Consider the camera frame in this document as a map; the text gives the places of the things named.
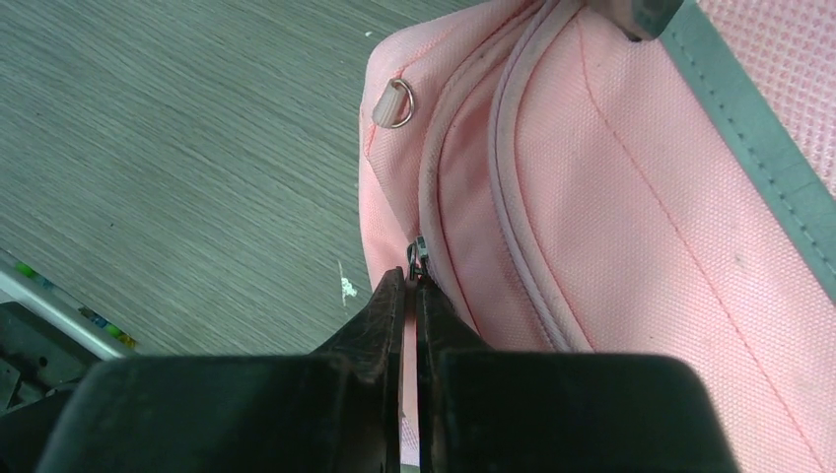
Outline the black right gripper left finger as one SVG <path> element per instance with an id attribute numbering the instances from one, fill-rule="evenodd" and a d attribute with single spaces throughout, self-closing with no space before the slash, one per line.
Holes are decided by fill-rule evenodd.
<path id="1" fill-rule="evenodd" d="M 396 472 L 406 284 L 306 355 L 134 357 L 96 365 L 41 472 Z"/>

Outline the pink student backpack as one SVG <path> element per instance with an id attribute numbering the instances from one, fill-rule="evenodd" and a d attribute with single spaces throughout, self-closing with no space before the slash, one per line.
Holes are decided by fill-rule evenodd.
<path id="1" fill-rule="evenodd" d="M 424 240 L 511 349 L 651 352 L 745 472 L 835 468 L 835 5 L 489 1 L 384 39 L 359 112 L 370 278 Z"/>

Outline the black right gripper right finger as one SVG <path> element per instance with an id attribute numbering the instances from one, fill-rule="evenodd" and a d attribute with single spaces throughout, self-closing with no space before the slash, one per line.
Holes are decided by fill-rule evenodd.
<path id="1" fill-rule="evenodd" d="M 734 472 L 707 390 L 675 358 L 489 347 L 415 287 L 425 472 Z"/>

